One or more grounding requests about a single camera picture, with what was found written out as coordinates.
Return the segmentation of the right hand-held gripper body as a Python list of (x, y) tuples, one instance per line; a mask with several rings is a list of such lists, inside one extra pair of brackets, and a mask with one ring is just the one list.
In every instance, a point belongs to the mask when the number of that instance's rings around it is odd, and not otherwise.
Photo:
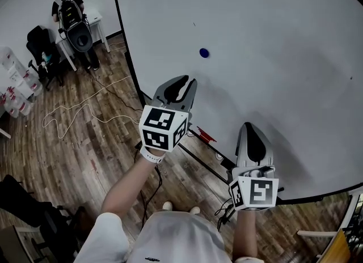
[(276, 205), (279, 179), (274, 166), (236, 167), (229, 184), (236, 211), (264, 210)]

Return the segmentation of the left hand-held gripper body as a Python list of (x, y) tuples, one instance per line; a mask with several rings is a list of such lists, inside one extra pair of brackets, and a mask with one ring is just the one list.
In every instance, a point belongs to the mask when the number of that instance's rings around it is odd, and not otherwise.
[(151, 104), (144, 107), (139, 122), (142, 145), (171, 152), (189, 130), (192, 106), (190, 97), (168, 104), (164, 98), (155, 95)]

